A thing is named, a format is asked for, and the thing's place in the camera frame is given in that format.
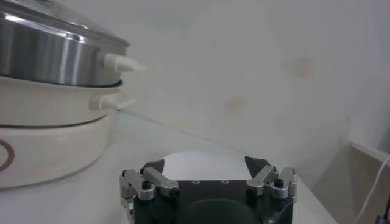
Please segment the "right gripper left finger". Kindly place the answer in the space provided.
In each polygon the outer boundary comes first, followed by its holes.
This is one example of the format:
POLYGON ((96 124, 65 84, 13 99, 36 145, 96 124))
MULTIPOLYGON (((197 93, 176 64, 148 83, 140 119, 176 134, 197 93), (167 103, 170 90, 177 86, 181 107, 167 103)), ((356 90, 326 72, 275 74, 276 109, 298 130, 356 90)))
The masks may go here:
POLYGON ((137 197, 141 201, 150 201, 156 196, 177 198, 179 182, 165 177, 162 172, 165 166, 163 159, 147 162, 139 172, 123 170, 119 176, 121 205, 128 217, 134 217, 133 201, 137 197))

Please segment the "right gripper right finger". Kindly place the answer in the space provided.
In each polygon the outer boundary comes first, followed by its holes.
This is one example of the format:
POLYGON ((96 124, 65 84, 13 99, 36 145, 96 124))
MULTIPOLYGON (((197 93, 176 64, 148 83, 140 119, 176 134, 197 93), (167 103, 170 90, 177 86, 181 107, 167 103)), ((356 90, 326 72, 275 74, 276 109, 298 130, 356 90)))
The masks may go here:
POLYGON ((265 159, 251 156, 245 156, 244 162, 252 177, 246 185, 257 197, 269 194, 277 200, 297 200, 298 176, 295 168, 285 167, 279 172, 265 159))

